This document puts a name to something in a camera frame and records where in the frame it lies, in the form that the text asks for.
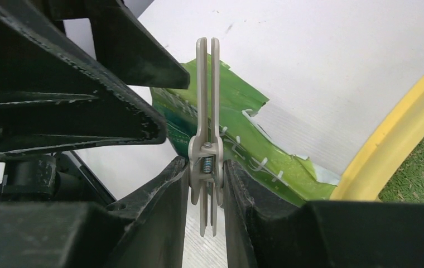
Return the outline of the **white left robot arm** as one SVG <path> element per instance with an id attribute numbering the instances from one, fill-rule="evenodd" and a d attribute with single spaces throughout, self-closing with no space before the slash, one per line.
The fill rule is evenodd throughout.
<path id="1" fill-rule="evenodd" d="M 123 1 L 0 1 L 0 201 L 113 202 L 75 150 L 163 143 L 131 86 L 189 83 Z"/>

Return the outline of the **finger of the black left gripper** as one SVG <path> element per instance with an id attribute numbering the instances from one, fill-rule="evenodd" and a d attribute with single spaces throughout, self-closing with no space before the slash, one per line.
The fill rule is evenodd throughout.
<path id="1" fill-rule="evenodd" d="M 90 21 L 0 1 L 0 157 L 161 144 L 165 119 L 97 61 Z"/>
<path id="2" fill-rule="evenodd" d="M 53 21 L 88 19 L 97 61 L 128 85 L 187 89 L 189 72 L 123 1 L 48 1 Z"/>

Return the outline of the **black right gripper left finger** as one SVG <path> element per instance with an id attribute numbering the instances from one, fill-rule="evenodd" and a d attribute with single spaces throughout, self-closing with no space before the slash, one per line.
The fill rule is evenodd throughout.
<path id="1" fill-rule="evenodd" d="M 78 194 L 0 202 L 0 267 L 181 267 L 187 211 L 186 160 L 107 203 Z"/>

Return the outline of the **green cat litter bag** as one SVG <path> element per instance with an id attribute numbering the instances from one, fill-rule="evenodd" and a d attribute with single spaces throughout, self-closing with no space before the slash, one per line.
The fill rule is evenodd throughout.
<path id="1" fill-rule="evenodd" d="M 189 141 L 197 129 L 196 61 L 183 64 L 190 73 L 188 90 L 150 89 L 152 105 L 167 120 L 168 139 L 178 155 L 188 156 Z M 254 121 L 268 102 L 260 91 L 220 63 L 219 135 L 224 159 L 236 160 L 258 182 L 295 204 L 327 200 L 338 175 L 314 163 L 308 156 L 286 152 Z"/>

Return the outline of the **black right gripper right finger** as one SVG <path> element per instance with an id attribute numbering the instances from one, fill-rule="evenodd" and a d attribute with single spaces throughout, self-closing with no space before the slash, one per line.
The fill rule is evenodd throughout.
<path id="1" fill-rule="evenodd" d="M 297 207 L 224 164 L 229 267 L 424 267 L 424 204 L 310 201 Z"/>

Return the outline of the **yellow litter box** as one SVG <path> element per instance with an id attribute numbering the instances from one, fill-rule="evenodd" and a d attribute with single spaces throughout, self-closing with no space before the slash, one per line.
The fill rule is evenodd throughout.
<path id="1" fill-rule="evenodd" d="M 388 113 L 341 176 L 331 200 L 374 201 L 424 138 L 424 76 Z"/>

